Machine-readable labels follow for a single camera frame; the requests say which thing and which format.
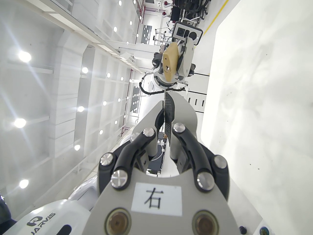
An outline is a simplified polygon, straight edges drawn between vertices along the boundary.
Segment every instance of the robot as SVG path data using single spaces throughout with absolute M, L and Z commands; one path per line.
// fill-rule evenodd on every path
M 176 85 L 186 85 L 185 77 L 194 70 L 190 58 L 193 48 L 185 37 L 183 43 L 179 41 L 156 55 L 159 62 L 150 74 L 165 93 L 164 101 L 137 124 L 129 140 L 101 157 L 97 176 L 81 184 L 69 199 L 40 207 L 15 223 L 0 197 L 4 234 L 239 234 L 227 204 L 227 161 L 198 142 L 197 115 L 175 92 Z M 183 60 L 177 66 L 181 55 Z M 146 175 L 157 153 L 163 124 L 170 158 L 179 172 L 170 178 Z

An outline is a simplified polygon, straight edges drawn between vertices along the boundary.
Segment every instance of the recessed light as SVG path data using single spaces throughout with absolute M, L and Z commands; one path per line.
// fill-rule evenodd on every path
M 88 68 L 87 67 L 83 67 L 81 70 L 83 73 L 88 73 Z
M 78 112 L 83 112 L 84 109 L 85 109 L 85 108 L 84 108 L 83 106 L 79 106 L 79 107 L 77 108 L 77 111 L 78 111 Z
M 23 118 L 17 118 L 15 121 L 14 121 L 14 125 L 17 127 L 17 128 L 23 128 L 26 124 L 26 120 L 23 119 Z
M 28 184 L 29 184 L 28 179 L 23 179 L 20 181 L 19 186 L 20 186 L 20 188 L 24 189 L 28 186 Z
M 32 56 L 30 55 L 30 53 L 25 52 L 25 51 L 20 51 L 18 56 L 19 56 L 19 59 L 24 63 L 28 63 L 32 59 Z

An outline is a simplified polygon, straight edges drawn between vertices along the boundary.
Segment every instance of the white robot body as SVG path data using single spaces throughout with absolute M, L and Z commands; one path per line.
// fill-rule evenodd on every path
M 80 235 L 89 215 L 76 200 L 59 200 L 25 215 L 4 235 Z

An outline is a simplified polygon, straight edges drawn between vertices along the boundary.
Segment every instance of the black chair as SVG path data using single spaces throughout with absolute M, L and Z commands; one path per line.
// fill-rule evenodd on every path
M 175 6 L 189 12 L 198 12 L 201 8 L 201 2 L 201 0 L 174 0 Z

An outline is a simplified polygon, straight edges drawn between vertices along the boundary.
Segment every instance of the white label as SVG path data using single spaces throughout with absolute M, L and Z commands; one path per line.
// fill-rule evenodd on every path
M 181 187 L 137 182 L 132 211 L 182 216 Z

